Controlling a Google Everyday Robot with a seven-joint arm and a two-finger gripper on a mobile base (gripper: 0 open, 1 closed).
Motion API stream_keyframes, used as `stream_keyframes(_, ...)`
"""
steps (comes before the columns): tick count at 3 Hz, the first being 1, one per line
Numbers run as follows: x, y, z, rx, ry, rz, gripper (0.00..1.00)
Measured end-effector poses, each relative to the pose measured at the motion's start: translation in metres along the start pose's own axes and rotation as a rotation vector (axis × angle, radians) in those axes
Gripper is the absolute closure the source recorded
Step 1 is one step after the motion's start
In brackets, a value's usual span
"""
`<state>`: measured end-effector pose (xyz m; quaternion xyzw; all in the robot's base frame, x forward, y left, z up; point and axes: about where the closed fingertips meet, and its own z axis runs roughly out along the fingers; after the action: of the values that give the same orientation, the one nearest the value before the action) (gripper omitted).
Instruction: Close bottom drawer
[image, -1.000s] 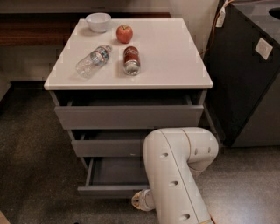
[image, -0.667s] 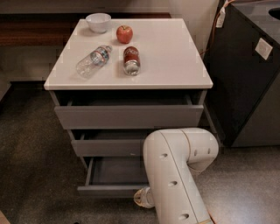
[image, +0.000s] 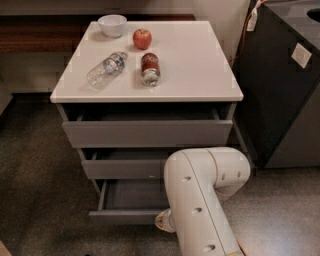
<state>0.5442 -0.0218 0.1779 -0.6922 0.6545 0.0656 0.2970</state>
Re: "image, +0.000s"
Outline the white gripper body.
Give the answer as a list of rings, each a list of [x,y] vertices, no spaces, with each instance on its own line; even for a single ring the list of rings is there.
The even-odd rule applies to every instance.
[[[159,228],[169,233],[174,233],[176,231],[170,209],[167,209],[159,214]]]

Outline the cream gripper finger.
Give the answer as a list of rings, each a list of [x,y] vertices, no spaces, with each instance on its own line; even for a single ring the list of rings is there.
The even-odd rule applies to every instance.
[[[163,230],[163,214],[159,213],[156,218],[155,218],[155,225],[157,226],[157,228],[159,228],[160,230]]]

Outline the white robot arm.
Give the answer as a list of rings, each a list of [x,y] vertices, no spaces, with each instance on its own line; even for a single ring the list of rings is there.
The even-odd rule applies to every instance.
[[[250,172],[246,156],[229,147],[185,149],[167,159],[169,208],[155,223],[177,234],[182,256],[244,256],[221,203],[248,181]]]

